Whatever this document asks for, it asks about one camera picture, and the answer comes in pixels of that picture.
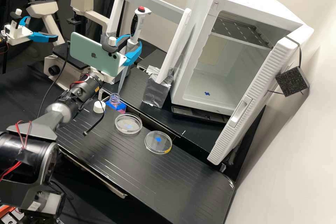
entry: white bracket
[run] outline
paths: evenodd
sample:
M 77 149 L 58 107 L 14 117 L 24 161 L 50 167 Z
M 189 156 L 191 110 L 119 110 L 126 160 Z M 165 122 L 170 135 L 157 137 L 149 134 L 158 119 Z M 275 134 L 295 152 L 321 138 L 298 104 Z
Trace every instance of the white bracket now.
M 187 23 L 189 21 L 191 9 L 186 8 L 183 10 L 163 0 L 114 0 L 110 21 L 106 31 L 107 36 L 111 35 L 117 30 L 124 1 L 130 2 L 137 6 L 146 6 L 156 15 L 178 24 L 173 40 L 169 46 L 166 59 L 156 79 L 157 83 L 161 83 L 167 77 L 169 68 L 176 63 L 183 50 L 184 45 L 181 44 L 181 38 L 184 35 Z

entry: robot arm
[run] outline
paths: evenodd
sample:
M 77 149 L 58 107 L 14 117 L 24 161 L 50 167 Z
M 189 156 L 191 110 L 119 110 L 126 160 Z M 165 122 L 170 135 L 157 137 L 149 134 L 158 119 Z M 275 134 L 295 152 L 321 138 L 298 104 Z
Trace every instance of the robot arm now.
M 102 84 L 94 73 L 83 75 L 46 108 L 44 115 L 32 121 L 30 130 L 29 123 L 19 124 L 23 138 L 29 133 L 26 148 L 15 125 L 0 133 L 0 174 L 21 162 L 0 181 L 1 204 L 18 207 L 30 216 L 40 214 L 54 220 L 59 216 L 64 197 L 48 187 L 59 153 L 55 130 L 80 113 Z

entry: mint green smartphone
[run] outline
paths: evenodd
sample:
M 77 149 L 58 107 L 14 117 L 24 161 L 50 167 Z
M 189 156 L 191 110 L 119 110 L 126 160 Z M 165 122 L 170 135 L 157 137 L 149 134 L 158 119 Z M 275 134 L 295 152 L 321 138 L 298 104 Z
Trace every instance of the mint green smartphone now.
M 76 32 L 71 33 L 70 55 L 112 77 L 118 74 L 120 54 L 113 53 L 109 56 L 101 44 Z

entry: open door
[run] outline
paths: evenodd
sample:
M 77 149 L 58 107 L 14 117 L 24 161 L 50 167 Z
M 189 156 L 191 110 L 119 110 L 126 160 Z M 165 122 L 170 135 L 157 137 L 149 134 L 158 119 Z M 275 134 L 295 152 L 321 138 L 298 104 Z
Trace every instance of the open door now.
M 313 28 L 302 25 L 288 37 L 302 47 L 313 32 Z M 208 156 L 211 163 L 218 165 L 239 143 L 271 96 L 268 90 L 273 91 L 277 87 L 275 76 L 287 68 L 288 60 L 297 49 L 298 45 L 285 37 L 276 43 L 219 135 Z

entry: cable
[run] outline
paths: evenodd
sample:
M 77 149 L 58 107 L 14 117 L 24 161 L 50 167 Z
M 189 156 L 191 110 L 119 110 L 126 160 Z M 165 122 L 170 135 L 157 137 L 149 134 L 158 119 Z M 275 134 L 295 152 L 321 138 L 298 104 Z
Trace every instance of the cable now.
M 27 140 L 28 140 L 28 135 L 29 135 L 29 132 L 30 132 L 30 129 L 32 127 L 32 122 L 29 121 L 29 127 L 28 127 L 28 132 L 26 134 L 26 138 L 25 138 L 25 143 L 23 143 L 23 138 L 22 138 L 22 135 L 21 135 L 21 132 L 20 132 L 20 129 L 19 129 L 19 123 L 22 123 L 23 121 L 18 121 L 16 124 L 15 124 L 15 127 L 16 127 L 16 131 L 20 137 L 20 140 L 21 140 L 21 144 L 22 144 L 22 148 L 23 149 L 26 149 L 27 148 Z M 13 165 L 12 167 L 9 167 L 7 168 L 5 171 L 3 171 L 3 173 L 0 175 L 0 182 L 3 180 L 3 178 L 11 173 L 12 171 L 14 171 L 16 168 L 18 168 L 20 165 L 22 164 L 22 162 L 18 161 L 15 165 Z
M 8 43 L 7 43 L 7 42 L 6 42 L 6 46 L 7 46 L 6 51 L 4 51 L 4 52 L 0 52 L 0 54 L 4 54 L 4 53 L 8 52 L 9 46 L 8 46 Z
M 72 86 L 73 86 L 74 84 L 84 83 L 84 82 L 86 82 L 86 81 L 90 78 L 90 75 L 89 75 L 89 74 L 83 73 L 83 74 L 80 75 L 79 79 L 81 79 L 81 77 L 84 76 L 84 75 L 86 75 L 87 78 L 86 78 L 85 80 L 80 80 L 80 81 L 72 82 L 72 83 L 70 84 L 70 89 L 72 88 Z
M 65 194 L 65 196 L 67 197 L 68 200 L 73 200 L 74 199 L 74 197 L 71 194 L 66 193 L 65 190 L 58 183 L 56 183 L 54 180 L 51 180 L 50 182 L 51 182 L 51 184 L 49 186 L 51 188 L 53 188 L 51 185 L 54 184 L 55 186 L 57 186 Z
M 44 100 L 46 99 L 50 89 L 53 87 L 53 85 L 56 83 L 56 81 L 58 80 L 58 78 L 61 76 L 64 68 L 65 68 L 65 65 L 66 63 L 68 62 L 68 56 L 69 56 L 69 45 L 70 45 L 70 42 L 68 41 L 68 48 L 67 48 L 67 52 L 66 52 L 66 57 L 65 57 L 65 60 L 64 60 L 64 64 L 62 66 L 62 69 L 60 71 L 60 73 L 58 74 L 57 78 L 53 81 L 53 83 L 50 85 L 50 87 L 48 88 L 48 90 L 46 91 L 46 94 L 44 95 L 42 101 L 41 101 L 41 104 L 40 104 L 40 108 L 38 109 L 38 113 L 37 113 L 37 118 L 40 116 L 40 113 L 41 113 L 41 110 L 42 110 L 42 106 L 43 106 L 43 103 L 44 103 Z
M 271 91 L 271 90 L 267 90 L 267 92 L 271 92 L 271 93 L 277 93 L 277 94 L 279 94 L 279 95 L 282 95 L 282 94 L 284 94 L 284 93 L 279 93 L 279 92 L 275 92 L 275 91 Z
M 105 110 L 104 110 L 104 107 L 103 107 L 103 104 L 102 104 L 102 102 L 101 101 L 99 101 L 100 102 L 100 105 L 101 105 L 101 107 L 102 107 L 102 109 L 103 109 L 103 114 L 101 115 L 101 118 L 95 123 L 95 124 L 93 124 L 92 126 L 91 126 L 91 128 L 89 128 L 87 131 L 84 131 L 83 132 L 83 135 L 84 136 L 86 136 L 94 127 L 96 127 L 97 126 L 97 124 L 98 123 L 100 123 L 100 121 L 104 118 L 104 115 L 105 115 Z
M 296 42 L 294 39 L 292 39 L 292 38 L 290 38 L 288 36 L 286 36 L 285 38 L 289 39 L 290 41 L 292 41 L 292 42 L 294 42 L 295 44 L 298 45 L 298 47 L 299 47 L 299 68 L 301 68 L 301 59 L 302 59 L 302 56 L 301 56 L 301 45 L 300 45 L 300 43 Z

